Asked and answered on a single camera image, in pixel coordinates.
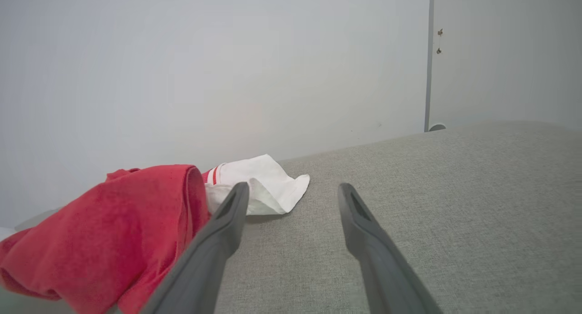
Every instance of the wall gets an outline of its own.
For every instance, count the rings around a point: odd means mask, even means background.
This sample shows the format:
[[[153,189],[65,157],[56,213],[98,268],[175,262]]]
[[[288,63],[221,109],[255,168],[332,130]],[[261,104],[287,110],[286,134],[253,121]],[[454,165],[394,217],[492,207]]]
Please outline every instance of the wall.
[[[434,0],[431,125],[533,120],[582,129],[581,2]]]
[[[0,226],[116,169],[422,132],[429,0],[0,0]]]

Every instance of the gray couch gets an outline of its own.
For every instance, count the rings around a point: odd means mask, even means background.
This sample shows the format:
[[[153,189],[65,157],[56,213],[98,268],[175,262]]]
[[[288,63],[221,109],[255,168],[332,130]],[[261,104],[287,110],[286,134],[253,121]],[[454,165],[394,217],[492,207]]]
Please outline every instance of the gray couch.
[[[283,161],[310,186],[291,213],[247,218],[216,312],[368,311],[341,230],[341,182],[444,312],[579,310],[581,145],[577,131],[504,122]]]

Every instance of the red towel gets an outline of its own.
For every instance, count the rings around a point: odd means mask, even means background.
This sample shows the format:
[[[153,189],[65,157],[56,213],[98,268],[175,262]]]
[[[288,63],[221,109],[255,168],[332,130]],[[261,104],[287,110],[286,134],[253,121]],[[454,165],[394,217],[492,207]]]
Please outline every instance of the red towel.
[[[121,169],[0,242],[0,282],[17,293],[63,298],[82,314],[104,313],[115,302],[137,313],[207,221],[196,167]]]

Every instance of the gray vertical strip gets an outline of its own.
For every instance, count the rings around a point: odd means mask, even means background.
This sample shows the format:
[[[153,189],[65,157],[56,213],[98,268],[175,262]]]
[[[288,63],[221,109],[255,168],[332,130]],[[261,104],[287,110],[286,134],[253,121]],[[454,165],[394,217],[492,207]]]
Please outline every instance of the gray vertical strip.
[[[424,108],[424,132],[428,132],[428,117],[431,112],[432,82],[432,37],[434,36],[435,0],[428,0],[428,63],[426,64],[426,106]]]

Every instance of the white cloth with red stripes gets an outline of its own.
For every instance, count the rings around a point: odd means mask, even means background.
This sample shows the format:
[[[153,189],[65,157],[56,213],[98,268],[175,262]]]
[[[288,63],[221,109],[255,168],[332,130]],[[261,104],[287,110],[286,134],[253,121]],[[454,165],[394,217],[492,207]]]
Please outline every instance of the white cloth with red stripes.
[[[247,215],[271,215],[291,212],[309,185],[309,175],[293,179],[269,155],[223,163],[204,175],[208,210],[216,212],[233,186],[249,184]]]

